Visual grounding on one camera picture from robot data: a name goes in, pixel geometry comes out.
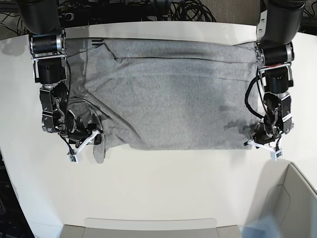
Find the black robot arm on image left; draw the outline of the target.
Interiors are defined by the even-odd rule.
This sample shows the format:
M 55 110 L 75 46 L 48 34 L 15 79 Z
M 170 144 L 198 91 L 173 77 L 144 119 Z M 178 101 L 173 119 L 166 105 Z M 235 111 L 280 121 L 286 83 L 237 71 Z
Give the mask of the black robot arm on image left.
M 67 145 L 99 145 L 101 130 L 95 123 L 84 125 L 68 110 L 71 69 L 65 54 L 65 31 L 55 0 L 18 0 L 16 2 L 29 34 L 34 80 L 41 84 L 43 130 L 57 133 Z

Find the black robot arm on image right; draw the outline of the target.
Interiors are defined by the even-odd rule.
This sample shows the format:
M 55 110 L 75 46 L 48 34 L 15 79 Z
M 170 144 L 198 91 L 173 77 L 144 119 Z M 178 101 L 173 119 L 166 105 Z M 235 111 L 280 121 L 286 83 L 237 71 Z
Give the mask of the black robot arm on image right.
M 294 60 L 292 40 L 297 34 L 306 1 L 263 0 L 257 24 L 255 53 L 257 72 L 245 93 L 247 109 L 261 120 L 250 130 L 251 139 L 246 145 L 263 147 L 279 143 L 283 134 L 293 127 L 291 96 L 288 92 L 294 80 L 291 70 Z M 249 95 L 256 85 L 265 115 L 260 115 L 249 104 Z

